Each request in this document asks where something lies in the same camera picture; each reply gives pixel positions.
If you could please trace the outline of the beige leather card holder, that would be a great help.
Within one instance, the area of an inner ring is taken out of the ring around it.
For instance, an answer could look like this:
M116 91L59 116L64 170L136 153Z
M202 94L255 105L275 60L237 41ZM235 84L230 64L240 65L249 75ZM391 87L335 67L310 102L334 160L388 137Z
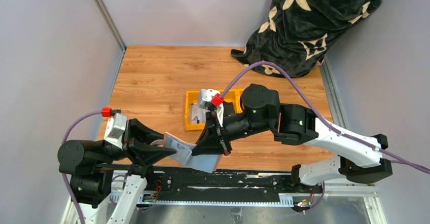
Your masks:
M222 158L221 155L192 156L192 150L196 145L187 143L168 132L164 133L163 139L154 140L151 145L174 149L176 153L169 156L171 159L184 167L207 173L216 171Z

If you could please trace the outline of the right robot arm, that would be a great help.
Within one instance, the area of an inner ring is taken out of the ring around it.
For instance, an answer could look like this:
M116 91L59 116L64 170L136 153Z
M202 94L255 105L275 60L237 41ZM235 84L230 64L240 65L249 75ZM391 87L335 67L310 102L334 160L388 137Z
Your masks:
M251 84L239 100L241 112L220 116L215 104L219 94L201 90L198 102L207 110L206 123L192 150L193 156L228 155L232 141L265 131L286 145L310 145L334 153L326 160L292 167L292 183L312 186L333 179L361 184L376 183L392 175L391 161L382 156L387 137L365 137L321 119L299 104L281 103L279 93Z

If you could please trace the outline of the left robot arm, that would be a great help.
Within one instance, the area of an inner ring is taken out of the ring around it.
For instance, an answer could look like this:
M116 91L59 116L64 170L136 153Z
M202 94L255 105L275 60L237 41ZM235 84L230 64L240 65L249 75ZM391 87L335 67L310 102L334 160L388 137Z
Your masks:
M76 119L66 130L57 152L59 172L77 212L78 223L129 223L137 200L148 186L161 189L153 165L175 154L155 145L163 135L137 119L116 114L108 119L102 140L69 139L72 129L92 112ZM125 171L125 189L114 212L107 217L115 171Z

